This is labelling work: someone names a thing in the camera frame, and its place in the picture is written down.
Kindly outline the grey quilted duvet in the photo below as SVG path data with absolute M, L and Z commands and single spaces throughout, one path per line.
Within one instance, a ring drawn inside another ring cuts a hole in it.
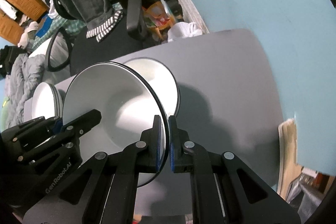
M 45 72 L 44 54 L 20 54 L 12 67 L 9 80 L 9 101 L 2 110 L 1 131 L 23 123 L 25 102 L 32 98 Z

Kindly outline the black clothes pile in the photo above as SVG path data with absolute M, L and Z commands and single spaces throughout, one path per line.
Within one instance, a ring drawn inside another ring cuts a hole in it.
M 2 78 L 5 78 L 7 75 L 11 74 L 11 69 L 16 58 L 22 53 L 26 53 L 26 51 L 17 46 L 5 46 L 1 49 L 0 73 Z

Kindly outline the blue cardboard box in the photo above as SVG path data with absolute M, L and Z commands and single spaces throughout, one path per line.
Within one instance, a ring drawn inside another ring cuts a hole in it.
M 35 33 L 35 36 L 39 38 L 44 36 L 47 33 L 47 31 L 50 29 L 52 21 L 53 19 L 51 19 L 48 15 L 45 15 L 38 24 L 38 29 Z

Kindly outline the green checkered tablecloth table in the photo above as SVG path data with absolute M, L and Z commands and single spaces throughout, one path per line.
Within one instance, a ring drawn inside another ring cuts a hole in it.
M 79 34 L 84 27 L 87 28 L 85 37 L 95 38 L 99 43 L 112 32 L 119 21 L 123 18 L 122 10 L 116 10 L 110 3 L 91 2 L 84 6 L 76 5 L 71 11 L 73 17 L 78 19 L 70 20 L 62 16 L 57 16 L 50 26 L 47 33 L 41 38 L 34 38 L 32 50 L 35 51 L 40 45 L 51 38 L 60 27 L 64 28 L 66 32 L 75 36 Z

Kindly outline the black office chair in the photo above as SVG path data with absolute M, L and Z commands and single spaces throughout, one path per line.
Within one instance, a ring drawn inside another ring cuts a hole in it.
M 92 64 L 110 61 L 142 50 L 141 39 L 132 38 L 127 30 L 126 10 L 113 8 L 117 0 L 53 0 L 58 14 L 80 20 L 84 28 L 69 39 L 70 72 L 76 75 Z

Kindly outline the white plastic bag on floor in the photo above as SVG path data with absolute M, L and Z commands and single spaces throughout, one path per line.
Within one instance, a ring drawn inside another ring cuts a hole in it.
M 202 30 L 195 22 L 179 22 L 173 25 L 167 32 L 167 41 L 172 42 L 180 38 L 192 38 L 202 35 Z

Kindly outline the orange wooden wardrobe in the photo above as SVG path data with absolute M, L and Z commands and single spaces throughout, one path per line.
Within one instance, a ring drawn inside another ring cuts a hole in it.
M 34 21 L 49 10 L 42 0 L 6 0 L 20 12 Z M 1 38 L 17 45 L 23 34 L 23 28 L 1 10 Z

